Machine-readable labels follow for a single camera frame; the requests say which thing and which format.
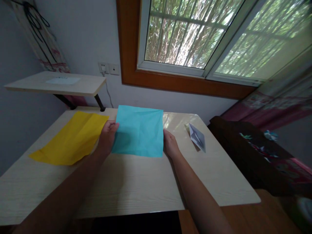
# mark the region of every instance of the cable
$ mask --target cable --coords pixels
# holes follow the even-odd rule
[[[114,108],[113,103],[111,102],[110,93],[109,93],[109,91],[108,91],[107,81],[105,82],[105,84],[106,84],[106,91],[107,91],[107,94],[108,94],[108,96],[109,96],[109,98],[110,98],[111,107]]]
[[[34,10],[34,11],[39,15],[39,19],[43,22],[43,24],[44,24],[47,28],[50,28],[49,22],[39,13],[39,11],[37,10],[37,8],[34,7],[33,5],[31,5],[29,2],[23,1],[22,3],[19,3],[19,2],[15,1],[15,0],[11,0],[11,1],[14,2],[14,3],[16,3],[16,4],[18,4],[18,5],[23,6],[25,16],[26,16],[26,18],[27,18],[27,20],[28,20],[28,23],[30,24],[30,26],[31,26],[31,28],[32,28],[31,33],[32,33],[32,35],[33,35],[35,41],[37,42],[39,48],[41,49],[43,55],[45,56],[46,60],[49,62],[49,64],[50,64],[52,70],[54,71],[54,68],[53,68],[53,66],[52,66],[52,63],[51,63],[50,60],[48,59],[46,53],[44,52],[43,48],[41,47],[41,45],[39,44],[39,42],[38,42],[37,39],[39,39],[42,43],[44,43],[44,44],[46,45],[46,47],[47,47],[47,49],[49,50],[49,52],[50,52],[52,58],[54,59],[54,61],[55,61],[56,63],[57,63],[57,61],[56,61],[56,59],[54,58],[54,56],[53,56],[53,54],[52,54],[52,52],[51,52],[51,50],[50,50],[50,48],[49,48],[49,46],[48,46],[46,40],[44,39],[44,37],[42,36],[42,34],[41,34],[41,32],[40,32],[40,30],[42,30],[42,26],[41,26],[39,20],[37,19],[36,15],[33,15],[33,14],[31,13],[31,10]]]

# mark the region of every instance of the electrical outlet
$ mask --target electrical outlet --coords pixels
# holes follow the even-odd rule
[[[108,63],[98,62],[97,64],[98,64],[98,68],[100,70],[100,73],[106,73],[106,74],[110,73],[110,67],[109,67]]]
[[[119,66],[118,64],[109,64],[110,65],[110,72],[112,75],[119,75]]]

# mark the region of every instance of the white paper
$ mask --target white paper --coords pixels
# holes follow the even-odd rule
[[[77,83],[80,80],[80,78],[75,78],[75,77],[57,77],[57,78],[53,78],[51,80],[46,81],[46,83],[49,84],[60,84],[60,85],[72,85],[74,83]]]
[[[198,146],[202,151],[206,153],[205,136],[201,131],[195,128],[193,125],[189,124],[189,133],[191,140]]]

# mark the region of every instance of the white wall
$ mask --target white wall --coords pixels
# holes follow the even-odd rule
[[[36,0],[39,12],[51,24],[72,73],[97,75],[98,61],[120,65],[115,0]],[[132,105],[171,112],[198,114],[208,124],[236,100],[195,94],[161,91],[122,85],[121,76],[107,75],[114,107]],[[99,92],[110,107],[105,87]],[[94,98],[87,102],[96,106]]]
[[[0,1],[0,176],[64,112],[52,95],[7,91],[3,85],[41,72],[12,10]]]
[[[274,130],[277,143],[312,168],[312,115]]]

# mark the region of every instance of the table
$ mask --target table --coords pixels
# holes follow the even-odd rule
[[[19,224],[78,165],[54,166],[28,155],[47,144],[76,111],[109,115],[117,109],[78,107],[65,111],[0,178],[0,225]],[[206,153],[197,151],[185,124],[205,135]],[[220,206],[258,203],[260,198],[198,115],[163,114],[164,128],[177,140],[195,173]],[[76,218],[184,210],[171,164],[162,158],[112,154],[104,162]]]
[[[50,84],[47,81],[53,78],[79,78],[74,84]],[[101,111],[105,108],[101,102],[98,92],[105,84],[106,78],[100,76],[79,75],[72,73],[59,73],[44,71],[24,79],[12,82],[4,87],[9,91],[35,92],[35,93],[50,93],[64,102],[71,110],[77,108],[64,95],[75,96],[92,96],[96,99]]]

